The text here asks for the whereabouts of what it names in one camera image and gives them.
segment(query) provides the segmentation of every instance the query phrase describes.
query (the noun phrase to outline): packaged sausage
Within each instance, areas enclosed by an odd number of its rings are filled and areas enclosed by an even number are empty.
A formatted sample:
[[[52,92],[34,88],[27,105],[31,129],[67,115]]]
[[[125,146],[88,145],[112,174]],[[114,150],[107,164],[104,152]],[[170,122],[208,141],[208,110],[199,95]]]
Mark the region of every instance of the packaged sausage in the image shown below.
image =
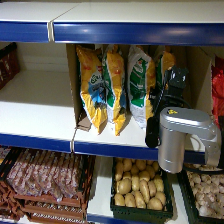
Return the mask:
[[[24,178],[22,179],[22,183],[17,188],[17,193],[26,195],[29,187],[26,185],[26,181],[28,179],[29,173],[32,171],[32,165],[33,165],[34,156],[31,157],[29,164],[27,165],[28,169],[26,170],[26,174],[24,175]]]
[[[26,159],[26,156],[29,152],[29,149],[27,149],[24,153],[20,153],[18,159],[16,160],[14,166],[12,167],[12,169],[10,170],[8,176],[7,176],[7,181],[9,182],[9,184],[12,186],[12,182],[15,179],[19,168],[21,167],[22,163],[24,162],[24,160]]]
[[[40,165],[42,164],[44,158],[46,158],[47,151],[42,151],[41,156],[38,159],[38,162],[36,166],[34,167],[33,173],[29,179],[29,195],[34,195],[34,196],[40,196],[42,194],[42,189],[39,184],[39,176],[38,176],[38,171],[40,168]]]
[[[52,163],[54,161],[54,157],[55,157],[55,153],[54,152],[51,152],[50,158],[47,161],[46,166],[45,166],[45,168],[44,168],[44,170],[42,172],[42,175],[41,175],[40,186],[41,186],[41,188],[42,188],[43,191],[44,191],[45,186],[46,186],[46,179],[47,179],[48,174],[50,172],[51,165],[52,165]]]
[[[65,178],[64,195],[66,198],[72,198],[73,196],[73,193],[70,191],[68,186],[71,184],[71,181],[72,181],[72,171],[73,171],[74,161],[75,161],[75,156],[74,154],[71,154],[68,171]]]
[[[53,181],[54,181],[53,177],[55,175],[55,171],[56,171],[57,165],[58,165],[58,158],[55,157],[53,165],[51,167],[51,170],[50,170],[49,175],[48,175],[47,180],[46,180],[46,185],[44,187],[44,193],[45,194],[47,194],[47,192],[51,189],[51,186],[52,186]]]
[[[19,193],[19,190],[20,190],[19,187],[22,184],[23,177],[26,173],[26,169],[29,166],[30,159],[31,159],[31,154],[28,153],[28,155],[27,155],[26,159],[24,160],[24,162],[22,163],[15,179],[12,182],[12,186],[13,186],[14,190],[18,193]]]
[[[49,190],[50,194],[59,202],[62,200],[63,198],[63,194],[60,190],[60,187],[59,187],[59,174],[60,174],[60,170],[61,170],[61,167],[64,163],[64,158],[65,158],[65,153],[61,153],[61,156],[60,156],[60,159],[58,161],[58,166],[55,170],[55,174],[54,174],[54,178],[53,178],[53,181],[52,181],[52,184],[51,184],[51,188]]]
[[[61,167],[61,170],[60,170],[60,174],[59,174],[59,187],[61,189],[61,192],[64,194],[65,193],[65,181],[66,181],[66,175],[67,175],[67,171],[68,171],[68,165],[69,165],[69,160],[70,160],[70,154],[66,154],[65,156],[65,160],[64,160],[64,163]]]
[[[25,177],[25,187],[24,187],[24,193],[23,194],[31,195],[30,192],[35,190],[35,192],[36,192],[35,196],[36,196],[36,194],[38,194],[37,191],[39,192],[39,190],[40,190],[39,186],[35,186],[34,180],[33,180],[33,177],[32,177],[33,170],[35,169],[35,166],[38,163],[39,158],[40,158],[40,152],[37,151],[37,153],[35,155],[35,158],[34,158],[34,161],[31,164],[31,166],[29,167],[29,169],[27,171],[27,175]]]

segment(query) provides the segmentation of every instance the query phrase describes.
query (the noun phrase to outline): shelf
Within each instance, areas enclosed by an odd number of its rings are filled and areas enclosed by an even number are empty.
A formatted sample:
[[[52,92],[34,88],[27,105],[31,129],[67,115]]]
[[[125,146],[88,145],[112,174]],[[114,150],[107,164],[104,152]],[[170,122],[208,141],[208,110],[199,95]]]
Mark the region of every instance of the shelf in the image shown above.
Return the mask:
[[[0,41],[15,42],[48,42],[53,39],[51,21],[78,5],[43,2],[0,4]]]
[[[113,218],[110,210],[110,195],[112,183],[112,158],[97,157],[93,175],[93,184],[90,192],[90,200],[87,209],[87,220],[99,223],[116,223],[116,224],[134,224],[139,222],[130,222],[127,220],[118,220]],[[176,175],[168,175],[169,181],[172,183],[173,192],[171,192],[174,207],[173,220],[169,220],[167,224],[181,223],[188,224],[187,214],[182,199],[181,190]]]
[[[70,152],[74,107],[67,73],[22,71],[0,91],[0,145]]]
[[[223,8],[220,1],[85,2],[54,20],[55,41],[221,46]]]
[[[185,148],[185,162],[204,163],[205,149],[196,136],[187,136]],[[145,131],[131,114],[128,114],[120,136],[114,135],[109,123],[100,135],[95,133],[94,128],[89,132],[78,129],[74,137],[74,151],[89,155],[158,160],[158,149],[146,146]]]

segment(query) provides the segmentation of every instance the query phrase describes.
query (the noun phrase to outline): plastic packaging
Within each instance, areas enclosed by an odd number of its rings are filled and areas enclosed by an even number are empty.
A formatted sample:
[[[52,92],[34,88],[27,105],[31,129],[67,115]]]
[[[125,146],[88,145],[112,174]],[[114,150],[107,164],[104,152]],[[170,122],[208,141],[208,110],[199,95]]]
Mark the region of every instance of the plastic packaging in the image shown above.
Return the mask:
[[[24,160],[24,162],[22,163],[15,179],[12,182],[12,186],[13,186],[14,190],[18,193],[20,192],[20,185],[22,184],[23,177],[26,174],[26,170],[27,170],[27,167],[29,166],[30,160],[31,160],[31,154],[28,153],[28,155],[27,155],[26,159]]]
[[[61,167],[60,174],[59,174],[59,187],[61,189],[61,192],[65,194],[65,182],[66,182],[66,175],[68,171],[68,165],[70,161],[70,154],[66,154],[65,161],[63,163],[63,166]]]
[[[103,79],[106,87],[107,115],[115,135],[126,119],[124,59],[118,45],[109,45],[103,56]]]
[[[153,107],[149,100],[155,88],[155,63],[140,46],[132,45],[128,55],[128,96],[131,113],[141,128],[146,128]]]
[[[40,186],[42,188],[42,190],[44,191],[45,188],[46,188],[46,184],[47,184],[47,177],[49,175],[49,172],[51,170],[51,166],[52,166],[52,163],[54,161],[54,157],[55,157],[55,153],[52,152],[51,155],[50,155],[50,158],[43,170],[43,173],[41,175],[41,179],[40,179]]]
[[[69,189],[69,185],[71,184],[71,181],[72,181],[72,171],[73,171],[73,166],[74,166],[74,161],[75,161],[75,156],[74,154],[71,154],[71,157],[70,157],[70,161],[69,161],[69,166],[68,166],[68,172],[67,172],[67,175],[66,175],[66,184],[65,184],[65,197],[67,198],[72,198],[73,196],[73,192],[70,191]]]
[[[47,180],[46,180],[46,185],[45,185],[45,188],[44,188],[44,193],[45,194],[47,194],[48,191],[51,189],[51,186],[52,186],[53,181],[54,181],[53,177],[55,175],[55,171],[57,169],[57,165],[58,165],[58,158],[55,157],[53,165],[51,167],[51,170],[50,170],[49,175],[48,175]]]
[[[223,124],[220,124],[219,117],[224,116],[224,64],[222,65],[222,59],[216,59],[216,63],[219,67],[212,66],[212,99],[213,99],[213,110],[215,124],[220,128],[223,128]]]
[[[29,152],[29,149],[27,149],[24,154],[20,153],[19,158],[17,159],[17,161],[15,162],[14,166],[12,167],[10,173],[8,174],[7,177],[7,181],[9,182],[9,184],[12,186],[13,184],[13,180],[15,179],[22,163],[24,162],[24,160],[26,159],[26,156]]]
[[[90,122],[100,133],[100,125],[107,119],[105,88],[102,80],[101,49],[76,47],[80,62],[80,96]]]

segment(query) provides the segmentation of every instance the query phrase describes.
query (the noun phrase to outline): chip bag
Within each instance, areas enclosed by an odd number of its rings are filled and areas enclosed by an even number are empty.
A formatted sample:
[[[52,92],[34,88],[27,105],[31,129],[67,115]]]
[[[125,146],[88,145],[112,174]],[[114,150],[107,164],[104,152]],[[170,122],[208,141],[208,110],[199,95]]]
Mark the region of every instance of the chip bag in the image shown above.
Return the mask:
[[[80,62],[80,96],[90,122],[100,132],[100,125],[107,119],[105,88],[102,80],[101,49],[91,50],[76,46]]]
[[[118,136],[126,119],[124,59],[118,45],[109,45],[104,53],[103,79],[106,87],[108,121]]]
[[[170,53],[169,46],[159,46],[155,54],[157,54],[157,57],[159,56],[158,61],[156,60],[156,86],[161,90],[165,71],[176,64],[176,58]]]
[[[146,128],[148,118],[153,116],[149,95],[155,84],[154,61],[140,46],[132,45],[128,55],[128,96],[131,113],[141,128]]]

